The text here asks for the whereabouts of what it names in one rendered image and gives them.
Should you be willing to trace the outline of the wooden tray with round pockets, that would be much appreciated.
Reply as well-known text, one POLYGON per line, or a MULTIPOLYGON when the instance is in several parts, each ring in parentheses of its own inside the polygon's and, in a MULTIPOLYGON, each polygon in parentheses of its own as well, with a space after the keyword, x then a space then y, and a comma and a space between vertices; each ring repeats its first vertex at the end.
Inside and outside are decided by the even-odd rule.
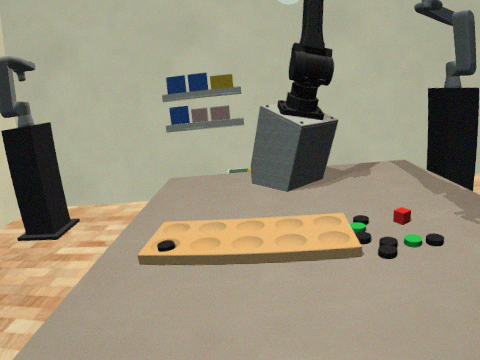
POLYGON ((344 213, 333 213, 164 222, 140 251, 138 260, 140 265, 224 265, 330 260, 361 255, 362 246, 344 213), (334 227, 329 228, 331 226, 334 227), (164 240, 173 240, 175 249, 157 252, 157 244, 164 240))

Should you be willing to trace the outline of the red cube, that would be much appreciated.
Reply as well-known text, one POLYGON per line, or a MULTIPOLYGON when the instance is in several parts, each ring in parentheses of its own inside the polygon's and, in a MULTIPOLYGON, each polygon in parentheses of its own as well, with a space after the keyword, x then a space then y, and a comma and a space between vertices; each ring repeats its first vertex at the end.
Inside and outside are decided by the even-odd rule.
POLYGON ((410 222, 411 210, 405 208, 398 208, 394 210, 394 219, 393 222, 404 225, 410 222))

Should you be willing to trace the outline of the green disc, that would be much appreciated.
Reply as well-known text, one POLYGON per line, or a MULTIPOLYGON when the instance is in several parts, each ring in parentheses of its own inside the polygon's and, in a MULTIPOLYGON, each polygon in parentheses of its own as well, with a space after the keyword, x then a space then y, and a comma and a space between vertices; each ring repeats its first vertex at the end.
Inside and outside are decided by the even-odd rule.
POLYGON ((366 231, 366 225, 364 223, 355 222, 355 223, 351 223, 350 226, 353 229, 354 233, 366 231))
POLYGON ((414 234, 406 235, 404 244, 408 247, 420 247, 422 245, 422 237, 414 234))

